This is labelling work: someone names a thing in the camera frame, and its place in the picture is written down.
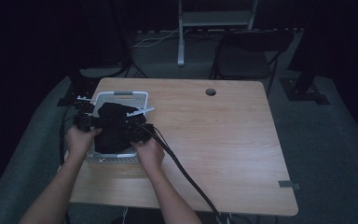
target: forearm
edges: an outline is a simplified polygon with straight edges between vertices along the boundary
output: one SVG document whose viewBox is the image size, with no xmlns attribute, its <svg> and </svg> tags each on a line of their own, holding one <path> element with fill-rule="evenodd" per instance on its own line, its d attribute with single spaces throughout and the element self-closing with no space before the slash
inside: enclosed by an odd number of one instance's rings
<svg viewBox="0 0 358 224">
<path fill-rule="evenodd" d="M 165 223 L 201 223 L 196 213 L 172 186 L 161 170 L 149 173 Z"/>
<path fill-rule="evenodd" d="M 20 223 L 63 223 L 81 160 L 67 160 Z"/>
</svg>

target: chair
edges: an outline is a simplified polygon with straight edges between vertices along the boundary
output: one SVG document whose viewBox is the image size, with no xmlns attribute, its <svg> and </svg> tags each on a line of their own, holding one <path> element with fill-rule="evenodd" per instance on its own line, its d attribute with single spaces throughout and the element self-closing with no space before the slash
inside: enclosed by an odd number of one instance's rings
<svg viewBox="0 0 358 224">
<path fill-rule="evenodd" d="M 227 33 L 216 48 L 209 78 L 255 80 L 270 77 L 267 88 L 269 96 L 278 58 L 287 50 L 293 38 L 293 33 L 286 30 Z M 268 60 L 265 52 L 275 54 Z"/>
</svg>

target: gray carpet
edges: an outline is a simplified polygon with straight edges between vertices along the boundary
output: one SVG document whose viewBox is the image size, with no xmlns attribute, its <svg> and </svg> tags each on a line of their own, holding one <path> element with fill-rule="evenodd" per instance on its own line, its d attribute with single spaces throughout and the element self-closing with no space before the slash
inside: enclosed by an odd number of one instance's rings
<svg viewBox="0 0 358 224">
<path fill-rule="evenodd" d="M 154 36 L 138 35 L 137 39 Z M 217 41 L 195 41 L 195 37 L 189 36 L 186 42 L 184 67 L 176 65 L 176 39 L 162 41 L 154 47 L 134 48 L 134 61 L 149 77 L 205 79 L 209 76 Z M 292 47 L 283 54 L 269 97 L 289 174 L 301 187 L 296 191 L 298 214 L 279 217 L 279 223 L 358 223 L 358 126 L 333 81 L 323 77 L 314 80 L 330 105 L 289 102 L 278 81 L 279 77 L 298 77 L 299 73 L 286 68 L 300 37 L 297 34 Z M 82 73 L 102 76 L 113 70 L 92 68 Z M 131 76 L 139 74 L 131 69 Z M 59 166 L 58 130 L 64 108 L 56 104 L 69 84 L 69 79 L 64 79 L 34 112 L 0 180 L 0 223 L 17 223 Z M 69 213 L 76 224 L 109 224 L 122 211 L 117 206 L 74 203 Z M 255 223 L 255 216 L 241 216 Z M 247 223 L 238 216 L 234 220 Z M 274 223 L 274 218 L 261 217 L 261 223 Z"/>
</svg>

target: table top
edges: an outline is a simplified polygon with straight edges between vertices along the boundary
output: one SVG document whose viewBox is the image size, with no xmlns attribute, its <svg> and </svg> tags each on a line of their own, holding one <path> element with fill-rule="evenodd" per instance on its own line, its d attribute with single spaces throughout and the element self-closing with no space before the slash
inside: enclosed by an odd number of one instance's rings
<svg viewBox="0 0 358 224">
<path fill-rule="evenodd" d="M 209 96 L 207 89 L 216 95 Z M 296 197 L 262 83 L 256 81 L 103 78 L 101 91 L 147 91 L 157 127 L 184 168 L 219 212 L 294 216 Z M 211 211 L 171 157 L 166 176 L 196 211 Z M 85 161 L 72 203 L 158 208 L 140 164 Z"/>
</svg>

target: dark background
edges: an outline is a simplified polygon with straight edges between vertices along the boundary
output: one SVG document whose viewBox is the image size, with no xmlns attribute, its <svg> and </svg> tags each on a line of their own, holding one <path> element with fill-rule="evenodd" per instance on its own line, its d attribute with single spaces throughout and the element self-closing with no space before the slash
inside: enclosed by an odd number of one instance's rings
<svg viewBox="0 0 358 224">
<path fill-rule="evenodd" d="M 0 0 L 0 176 L 34 111 L 59 81 L 82 67 L 120 63 L 123 46 L 111 11 L 101 7 L 107 6 L 103 0 L 94 1 L 100 7 L 93 12 L 85 10 L 90 2 Z M 185 1 L 184 10 L 251 6 L 200 2 Z M 177 1 L 128 0 L 125 8 L 127 31 L 177 28 Z M 96 27 L 92 20 L 105 23 Z M 291 68 L 309 69 L 312 62 L 318 76 L 332 78 L 358 122 L 358 1 L 259 0 L 255 28 L 282 27 L 307 28 Z"/>
</svg>

